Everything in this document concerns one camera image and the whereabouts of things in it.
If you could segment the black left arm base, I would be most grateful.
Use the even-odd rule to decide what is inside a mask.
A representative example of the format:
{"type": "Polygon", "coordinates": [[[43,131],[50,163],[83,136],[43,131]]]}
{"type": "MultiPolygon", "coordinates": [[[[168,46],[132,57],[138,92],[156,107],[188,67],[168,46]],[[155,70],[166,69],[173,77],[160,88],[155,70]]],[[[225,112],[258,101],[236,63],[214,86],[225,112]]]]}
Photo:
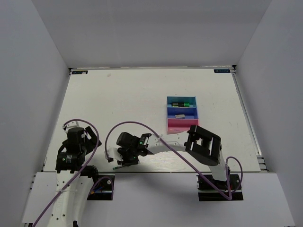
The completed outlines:
{"type": "Polygon", "coordinates": [[[115,175],[99,175],[102,180],[89,193],[88,201],[112,201],[115,175]]]}

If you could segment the green and white pen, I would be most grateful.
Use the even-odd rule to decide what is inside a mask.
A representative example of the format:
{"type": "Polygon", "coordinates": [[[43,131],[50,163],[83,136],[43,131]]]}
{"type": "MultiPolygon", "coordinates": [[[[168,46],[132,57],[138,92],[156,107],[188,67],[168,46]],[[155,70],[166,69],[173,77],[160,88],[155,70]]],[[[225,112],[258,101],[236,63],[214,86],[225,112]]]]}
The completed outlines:
{"type": "Polygon", "coordinates": [[[122,165],[122,166],[115,166],[115,167],[113,167],[112,169],[113,170],[117,170],[117,169],[120,169],[120,168],[123,168],[124,167],[124,165],[122,165]]]}

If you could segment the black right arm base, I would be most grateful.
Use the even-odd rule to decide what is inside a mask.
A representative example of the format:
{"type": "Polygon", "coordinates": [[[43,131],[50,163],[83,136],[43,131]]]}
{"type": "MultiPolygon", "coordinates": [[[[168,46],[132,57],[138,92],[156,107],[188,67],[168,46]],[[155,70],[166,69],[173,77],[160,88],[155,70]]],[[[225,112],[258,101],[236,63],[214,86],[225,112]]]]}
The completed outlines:
{"type": "MultiPolygon", "coordinates": [[[[227,201],[217,190],[210,186],[201,176],[197,175],[197,189],[199,201],[227,201]]],[[[226,182],[214,180],[212,175],[205,175],[212,184],[214,184],[226,196],[228,193],[228,184],[226,182]]],[[[242,186],[238,174],[230,175],[229,182],[230,190],[232,192],[232,201],[243,201],[242,186]]]]}

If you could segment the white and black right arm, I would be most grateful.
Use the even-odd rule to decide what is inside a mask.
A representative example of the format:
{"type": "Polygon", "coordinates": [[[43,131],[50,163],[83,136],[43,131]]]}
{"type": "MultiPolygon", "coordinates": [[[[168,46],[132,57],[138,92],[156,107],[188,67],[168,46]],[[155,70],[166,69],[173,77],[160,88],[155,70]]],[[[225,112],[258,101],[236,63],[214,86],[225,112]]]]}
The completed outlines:
{"type": "Polygon", "coordinates": [[[225,161],[222,155],[221,137],[198,126],[190,126],[188,131],[178,134],[160,136],[155,133],[145,133],[140,137],[122,132],[116,144],[122,156],[123,165],[129,164],[138,156],[154,155],[175,150],[186,152],[199,163],[209,167],[214,184],[218,188],[226,188],[231,183],[231,177],[226,173],[225,161]]]}

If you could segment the grey eraser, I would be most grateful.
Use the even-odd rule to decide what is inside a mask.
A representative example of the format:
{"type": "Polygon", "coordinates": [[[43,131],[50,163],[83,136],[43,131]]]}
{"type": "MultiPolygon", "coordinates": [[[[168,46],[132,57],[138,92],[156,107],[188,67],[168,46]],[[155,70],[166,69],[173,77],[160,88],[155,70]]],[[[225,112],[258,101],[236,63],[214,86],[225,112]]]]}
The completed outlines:
{"type": "Polygon", "coordinates": [[[175,118],[185,118],[185,115],[184,114],[177,114],[177,115],[175,115],[175,118]]]}

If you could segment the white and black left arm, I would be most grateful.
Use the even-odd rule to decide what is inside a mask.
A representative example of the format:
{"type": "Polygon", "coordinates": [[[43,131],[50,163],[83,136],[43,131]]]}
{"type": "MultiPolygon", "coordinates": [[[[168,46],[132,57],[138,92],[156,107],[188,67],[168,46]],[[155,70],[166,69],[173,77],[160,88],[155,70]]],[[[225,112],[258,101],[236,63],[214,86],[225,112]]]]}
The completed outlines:
{"type": "Polygon", "coordinates": [[[96,166],[85,164],[85,156],[101,145],[91,127],[65,127],[67,139],[56,158],[56,198],[48,227],[78,227],[89,192],[99,186],[96,166]]]}

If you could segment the green and black highlighter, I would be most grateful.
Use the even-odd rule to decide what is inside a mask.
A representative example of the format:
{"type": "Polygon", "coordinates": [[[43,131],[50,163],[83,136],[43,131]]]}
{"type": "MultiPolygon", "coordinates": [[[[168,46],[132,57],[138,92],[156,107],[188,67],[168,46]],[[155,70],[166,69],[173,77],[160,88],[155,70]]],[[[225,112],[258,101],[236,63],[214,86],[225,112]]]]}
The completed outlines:
{"type": "Polygon", "coordinates": [[[172,107],[190,107],[190,103],[172,103],[172,107]]]}

